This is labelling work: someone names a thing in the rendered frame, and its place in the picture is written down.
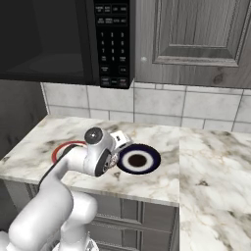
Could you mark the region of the black microwave oven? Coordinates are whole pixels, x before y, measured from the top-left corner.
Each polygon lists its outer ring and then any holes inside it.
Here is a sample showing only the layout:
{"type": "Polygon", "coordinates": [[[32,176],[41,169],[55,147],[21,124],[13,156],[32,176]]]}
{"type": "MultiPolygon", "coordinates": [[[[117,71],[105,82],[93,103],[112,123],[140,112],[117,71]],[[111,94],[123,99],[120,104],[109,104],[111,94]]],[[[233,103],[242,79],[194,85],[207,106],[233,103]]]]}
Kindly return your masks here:
{"type": "Polygon", "coordinates": [[[0,79],[128,89],[136,0],[0,0],[0,79]]]}

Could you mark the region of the grey lower cupboard door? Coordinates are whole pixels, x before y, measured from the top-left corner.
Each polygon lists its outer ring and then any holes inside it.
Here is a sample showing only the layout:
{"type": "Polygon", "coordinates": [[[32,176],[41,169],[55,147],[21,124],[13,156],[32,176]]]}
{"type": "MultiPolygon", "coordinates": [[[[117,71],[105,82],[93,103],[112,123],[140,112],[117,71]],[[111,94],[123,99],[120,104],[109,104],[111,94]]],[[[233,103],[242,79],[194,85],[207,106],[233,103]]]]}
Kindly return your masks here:
{"type": "Polygon", "coordinates": [[[90,236],[100,251],[178,251],[172,234],[150,229],[89,225],[90,236]]]}

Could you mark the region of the blue and white plate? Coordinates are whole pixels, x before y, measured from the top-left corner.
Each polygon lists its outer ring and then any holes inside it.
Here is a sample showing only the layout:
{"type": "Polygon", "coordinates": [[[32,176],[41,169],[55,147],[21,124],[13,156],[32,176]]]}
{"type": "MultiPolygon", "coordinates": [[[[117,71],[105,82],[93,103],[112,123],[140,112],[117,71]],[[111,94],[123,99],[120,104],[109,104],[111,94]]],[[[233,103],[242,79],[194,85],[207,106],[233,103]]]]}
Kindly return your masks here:
{"type": "Polygon", "coordinates": [[[117,166],[131,175],[147,175],[161,165],[161,155],[145,144],[131,144],[121,151],[117,166]]]}

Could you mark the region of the red rimmed plate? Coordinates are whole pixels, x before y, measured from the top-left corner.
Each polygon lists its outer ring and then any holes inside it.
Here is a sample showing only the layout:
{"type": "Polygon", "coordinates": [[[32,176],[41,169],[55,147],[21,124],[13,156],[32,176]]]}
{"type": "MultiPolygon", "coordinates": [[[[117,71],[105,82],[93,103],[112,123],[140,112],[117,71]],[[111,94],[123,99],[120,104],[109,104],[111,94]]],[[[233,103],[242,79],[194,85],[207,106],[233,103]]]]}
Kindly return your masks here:
{"type": "Polygon", "coordinates": [[[60,144],[54,149],[54,151],[51,154],[52,163],[55,164],[57,160],[63,155],[63,152],[65,151],[65,149],[72,145],[85,147],[86,143],[84,141],[74,140],[74,141],[67,141],[60,144]]]}

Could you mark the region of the grey drawer front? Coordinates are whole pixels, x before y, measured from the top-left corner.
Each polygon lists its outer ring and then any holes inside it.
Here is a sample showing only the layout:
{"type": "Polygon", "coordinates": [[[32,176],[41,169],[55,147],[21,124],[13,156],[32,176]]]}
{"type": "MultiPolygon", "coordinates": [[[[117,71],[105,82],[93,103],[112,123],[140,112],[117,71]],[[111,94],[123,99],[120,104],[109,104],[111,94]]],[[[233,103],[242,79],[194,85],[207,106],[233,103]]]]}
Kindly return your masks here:
{"type": "Polygon", "coordinates": [[[98,203],[97,217],[144,228],[171,232],[176,208],[106,195],[92,194],[98,203]]]}

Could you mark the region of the grey wooden cupboard door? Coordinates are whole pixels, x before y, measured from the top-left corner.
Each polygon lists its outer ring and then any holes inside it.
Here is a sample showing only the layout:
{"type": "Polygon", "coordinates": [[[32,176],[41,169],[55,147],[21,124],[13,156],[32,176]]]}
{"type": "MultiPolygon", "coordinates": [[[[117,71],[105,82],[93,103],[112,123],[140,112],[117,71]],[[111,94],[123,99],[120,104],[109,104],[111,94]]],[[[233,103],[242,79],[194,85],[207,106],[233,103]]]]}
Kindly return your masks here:
{"type": "Polygon", "coordinates": [[[251,89],[251,0],[136,0],[135,23],[136,81],[251,89]]]}

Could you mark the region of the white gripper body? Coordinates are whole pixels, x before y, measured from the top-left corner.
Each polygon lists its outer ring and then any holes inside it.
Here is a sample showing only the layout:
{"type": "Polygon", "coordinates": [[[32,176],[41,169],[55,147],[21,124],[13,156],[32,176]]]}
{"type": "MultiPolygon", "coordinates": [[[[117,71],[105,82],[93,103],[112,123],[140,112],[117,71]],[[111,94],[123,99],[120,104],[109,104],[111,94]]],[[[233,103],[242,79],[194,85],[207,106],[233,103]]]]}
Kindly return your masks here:
{"type": "Polygon", "coordinates": [[[127,136],[117,136],[116,137],[116,148],[115,153],[120,154],[124,149],[132,144],[132,140],[127,136]]]}

